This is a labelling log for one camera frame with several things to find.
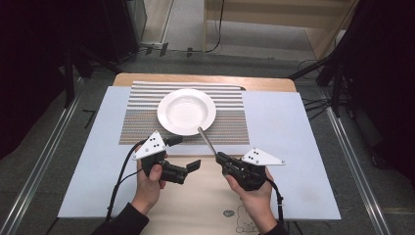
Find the gray floor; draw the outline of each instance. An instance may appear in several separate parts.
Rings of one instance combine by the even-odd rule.
[[[167,34],[171,38],[187,38]],[[175,47],[190,45],[182,40],[180,46],[176,40]],[[305,42],[298,42],[298,48],[306,51]],[[157,52],[151,55],[138,54],[119,65],[126,72],[149,73],[188,73],[221,74],[253,77],[285,77],[303,68],[310,57],[298,51],[286,50],[286,56],[277,53],[274,56],[256,54],[247,57],[244,52],[236,55],[233,50],[229,55],[194,54],[187,58],[181,52],[167,52],[160,57]],[[296,88],[302,98],[321,99],[320,88],[315,85],[315,71],[296,80]],[[52,224],[60,209],[62,199],[67,191],[71,176],[91,128],[86,126],[91,118],[84,110],[97,111],[108,86],[112,85],[115,75],[105,68],[95,68],[91,79],[83,79],[76,93],[79,102],[74,110],[69,125],[49,163],[43,179],[34,194],[16,234],[44,234]],[[30,130],[20,147],[0,161],[0,222],[3,223],[11,210],[17,195],[23,188],[48,138],[58,122],[65,103],[65,94],[58,97],[48,111]],[[415,231],[415,194],[410,182],[397,171],[380,170],[371,164],[370,152],[365,145],[353,120],[342,110],[342,122],[346,133],[368,178],[376,199],[383,210],[392,234],[409,234]],[[345,154],[339,143],[329,117],[321,114],[310,122],[329,181],[332,185],[341,212],[339,221],[299,221],[303,234],[376,234],[356,182],[350,173]],[[89,234],[103,221],[97,219],[60,219],[51,234]],[[300,234],[295,225],[290,223],[291,234]]]

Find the black sleeve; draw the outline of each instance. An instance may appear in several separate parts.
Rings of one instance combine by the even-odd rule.
[[[271,231],[263,234],[263,235],[289,235],[287,230],[285,230],[283,225],[280,225],[280,223],[277,224]]]
[[[128,203],[114,220],[102,223],[92,235],[137,235],[148,223],[149,219]]]

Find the striped placemat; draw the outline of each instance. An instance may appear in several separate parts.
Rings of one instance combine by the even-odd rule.
[[[150,136],[155,130],[158,130],[162,137],[172,136],[173,134],[159,123],[157,108],[164,96],[183,88],[198,89],[213,100],[216,118],[206,130],[213,145],[250,144],[242,98],[243,88],[222,83],[145,81],[134,81],[131,86],[119,144],[135,144]],[[197,134],[185,136],[182,144],[205,145],[205,141]]]

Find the white plate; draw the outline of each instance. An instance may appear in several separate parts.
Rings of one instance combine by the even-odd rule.
[[[206,93],[180,89],[166,95],[159,103],[160,124],[177,135],[198,134],[198,127],[208,129],[216,117],[216,106]]]

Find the white triangular marker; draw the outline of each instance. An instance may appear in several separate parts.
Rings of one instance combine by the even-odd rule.
[[[258,148],[253,148],[242,158],[242,162],[252,165],[284,165],[285,161],[275,158],[274,156],[263,152]]]
[[[133,155],[132,160],[140,160],[165,150],[164,141],[158,131],[155,131],[141,148]]]

